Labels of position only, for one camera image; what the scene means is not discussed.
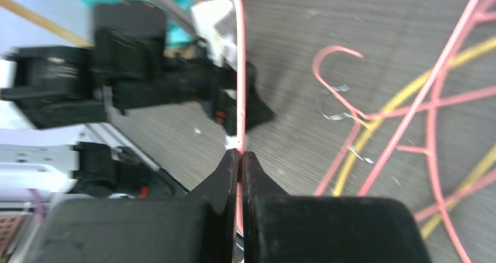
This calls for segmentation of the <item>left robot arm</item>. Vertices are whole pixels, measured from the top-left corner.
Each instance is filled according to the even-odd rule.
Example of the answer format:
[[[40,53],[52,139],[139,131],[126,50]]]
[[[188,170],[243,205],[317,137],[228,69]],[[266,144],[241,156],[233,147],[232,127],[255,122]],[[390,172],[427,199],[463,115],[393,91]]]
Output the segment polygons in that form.
[[[106,123],[103,90],[121,114],[138,108],[199,102],[225,132],[236,134],[236,71],[215,65],[205,48],[186,59],[166,57],[167,16],[143,1],[99,4],[92,12],[95,44],[21,47],[8,55],[15,63],[13,85],[1,99],[13,103],[39,130],[77,124]],[[160,198],[181,193],[163,171],[148,166],[129,146],[78,142],[68,158],[42,148],[38,156],[1,155],[1,190],[34,199],[52,193],[79,193],[96,198]]]

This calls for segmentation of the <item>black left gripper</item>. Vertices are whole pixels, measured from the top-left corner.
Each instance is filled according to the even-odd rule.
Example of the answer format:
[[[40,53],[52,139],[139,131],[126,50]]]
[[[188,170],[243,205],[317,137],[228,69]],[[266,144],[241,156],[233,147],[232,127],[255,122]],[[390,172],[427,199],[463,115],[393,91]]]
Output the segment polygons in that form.
[[[211,119],[227,105],[225,91],[236,88],[236,72],[218,67],[209,58],[164,59],[164,70],[147,80],[119,79],[112,85],[113,107],[124,113],[129,109],[197,101]],[[246,62],[246,131],[268,123],[275,113],[259,97],[257,68]]]

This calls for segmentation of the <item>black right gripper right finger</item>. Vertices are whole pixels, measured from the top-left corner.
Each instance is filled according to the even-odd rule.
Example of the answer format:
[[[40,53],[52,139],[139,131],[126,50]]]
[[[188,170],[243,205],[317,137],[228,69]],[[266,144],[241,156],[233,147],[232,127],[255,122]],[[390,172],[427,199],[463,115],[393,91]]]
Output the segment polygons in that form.
[[[246,262],[430,262],[407,207],[390,198],[292,196],[254,152],[242,161]]]

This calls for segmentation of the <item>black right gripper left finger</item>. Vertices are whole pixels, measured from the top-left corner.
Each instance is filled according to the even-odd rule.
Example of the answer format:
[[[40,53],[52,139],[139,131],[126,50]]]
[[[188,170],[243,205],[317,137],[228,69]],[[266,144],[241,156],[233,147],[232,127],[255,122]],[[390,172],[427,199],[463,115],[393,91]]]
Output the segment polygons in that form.
[[[232,262],[239,155],[182,198],[60,202],[35,239],[36,262]]]

